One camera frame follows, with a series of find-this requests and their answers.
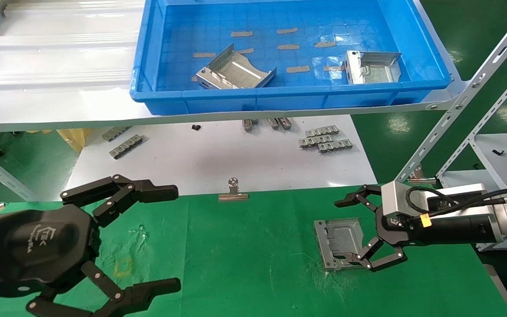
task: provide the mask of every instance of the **green floor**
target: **green floor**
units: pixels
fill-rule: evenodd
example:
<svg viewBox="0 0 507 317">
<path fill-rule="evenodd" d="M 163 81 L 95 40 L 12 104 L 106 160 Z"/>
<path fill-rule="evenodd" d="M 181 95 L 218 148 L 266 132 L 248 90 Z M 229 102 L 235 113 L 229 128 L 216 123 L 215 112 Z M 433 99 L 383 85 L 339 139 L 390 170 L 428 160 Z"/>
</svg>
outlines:
<svg viewBox="0 0 507 317">
<path fill-rule="evenodd" d="M 504 0 L 421 0 L 437 33 L 461 77 L 471 78 L 507 31 L 507 1 Z M 424 159 L 423 167 L 433 175 L 453 153 L 487 109 L 507 87 L 507 60 L 467 109 Z M 353 117 L 378 182 L 392 180 L 441 116 L 440 112 L 365 114 Z M 507 133 L 507 101 L 481 133 Z M 0 147 L 7 156 L 0 164 L 20 181 L 55 200 L 76 162 L 77 155 L 55 132 L 12 136 L 0 134 Z M 468 148 L 451 166 L 452 170 L 472 169 L 480 163 Z M 16 200 L 2 190 L 0 199 Z M 500 267 L 507 283 L 507 253 L 483 255 L 485 262 Z"/>
</svg>

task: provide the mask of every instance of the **green table surface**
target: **green table surface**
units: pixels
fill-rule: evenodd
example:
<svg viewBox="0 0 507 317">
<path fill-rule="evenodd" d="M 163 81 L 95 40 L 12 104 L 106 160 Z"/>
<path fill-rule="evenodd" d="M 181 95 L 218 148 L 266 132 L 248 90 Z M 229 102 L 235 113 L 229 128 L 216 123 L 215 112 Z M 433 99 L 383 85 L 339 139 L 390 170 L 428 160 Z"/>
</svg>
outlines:
<svg viewBox="0 0 507 317">
<path fill-rule="evenodd" d="M 470 245 L 407 247 L 408 261 L 377 273 L 325 273 L 315 220 L 360 217 L 364 241 L 375 234 L 366 208 L 334 207 L 356 188 L 256 192 L 226 203 L 217 195 L 139 203 L 101 230 L 96 263 L 123 288 L 181 279 L 182 291 L 156 297 L 147 312 L 134 314 L 140 317 L 507 316 Z M 59 206 L 12 203 L 4 212 Z M 32 297 L 0 299 L 0 316 L 30 316 L 24 307 Z M 95 310 L 106 297 L 85 279 L 56 301 Z"/>
</svg>

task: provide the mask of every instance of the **blue grid pattern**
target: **blue grid pattern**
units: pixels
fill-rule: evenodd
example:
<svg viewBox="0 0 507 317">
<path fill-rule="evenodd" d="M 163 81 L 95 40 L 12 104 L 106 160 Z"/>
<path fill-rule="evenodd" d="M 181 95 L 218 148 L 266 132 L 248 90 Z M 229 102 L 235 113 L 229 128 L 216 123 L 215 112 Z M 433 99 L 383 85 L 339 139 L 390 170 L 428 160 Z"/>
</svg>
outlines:
<svg viewBox="0 0 507 317">
<path fill-rule="evenodd" d="M 277 34 L 278 29 L 298 28 Z M 250 37 L 232 32 L 252 31 Z M 330 48 L 316 42 L 336 41 Z M 167 6 L 158 84 L 155 90 L 200 90 L 191 77 L 212 58 L 193 58 L 196 52 L 219 54 L 230 44 L 245 54 L 258 70 L 277 67 L 268 87 L 346 85 L 345 72 L 325 72 L 339 66 L 347 50 L 398 52 L 376 0 L 320 0 L 245 4 Z M 278 50 L 282 44 L 299 44 L 299 50 Z M 288 74 L 287 67 L 310 66 L 310 72 Z"/>
</svg>

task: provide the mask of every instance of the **logo on robot hand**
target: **logo on robot hand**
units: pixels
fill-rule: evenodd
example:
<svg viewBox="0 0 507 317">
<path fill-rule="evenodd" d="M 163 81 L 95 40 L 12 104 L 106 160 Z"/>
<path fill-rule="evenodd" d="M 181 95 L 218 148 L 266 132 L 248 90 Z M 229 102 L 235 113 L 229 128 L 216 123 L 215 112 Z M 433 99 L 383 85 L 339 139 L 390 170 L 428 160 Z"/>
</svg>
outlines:
<svg viewBox="0 0 507 317">
<path fill-rule="evenodd" d="M 46 241 L 51 240 L 54 238 L 54 233 L 56 232 L 55 228 L 52 228 L 50 226 L 38 229 L 42 227 L 42 225 L 35 225 L 34 229 L 30 233 L 29 236 L 29 243 L 28 247 L 26 249 L 27 253 L 30 253 L 33 251 L 34 242 L 38 242 L 38 246 L 46 245 Z"/>
</svg>

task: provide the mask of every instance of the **black cable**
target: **black cable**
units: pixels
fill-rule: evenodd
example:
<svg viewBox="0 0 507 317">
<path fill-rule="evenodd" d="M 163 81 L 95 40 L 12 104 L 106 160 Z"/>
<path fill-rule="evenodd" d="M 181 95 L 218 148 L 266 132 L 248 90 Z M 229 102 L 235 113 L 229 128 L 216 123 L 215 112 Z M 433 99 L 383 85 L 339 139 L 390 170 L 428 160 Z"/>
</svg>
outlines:
<svg viewBox="0 0 507 317">
<path fill-rule="evenodd" d="M 414 204 L 410 200 L 410 194 L 414 191 L 427 191 L 427 192 L 434 193 L 449 203 L 455 203 L 455 205 L 453 205 L 451 207 L 444 208 L 444 209 L 439 209 L 437 211 L 430 212 L 429 210 L 422 209 L 422 208 L 416 206 L 416 204 Z M 466 209 L 469 207 L 479 207 L 479 206 L 496 205 L 499 203 L 505 203 L 503 198 L 485 200 L 485 199 L 488 199 L 488 198 L 491 198 L 494 196 L 505 195 L 505 194 L 507 194 L 507 188 L 506 189 L 499 189 L 497 191 L 493 191 L 493 192 L 489 192 L 489 193 L 485 193 L 484 195 L 473 197 L 469 200 L 465 200 L 464 202 L 459 203 L 455 200 L 452 200 L 450 197 L 443 195 L 439 191 L 436 191 L 435 189 L 417 186 L 417 187 L 412 187 L 406 191 L 406 202 L 408 203 L 408 206 L 410 206 L 410 208 L 412 208 L 416 211 L 419 211 L 420 213 L 428 213 L 430 217 L 435 217 L 437 215 L 448 214 L 448 213 L 452 213 L 454 211 Z M 410 217 L 408 219 L 409 222 L 415 222 L 415 221 L 419 221 L 419 220 L 420 220 L 419 216 Z"/>
</svg>

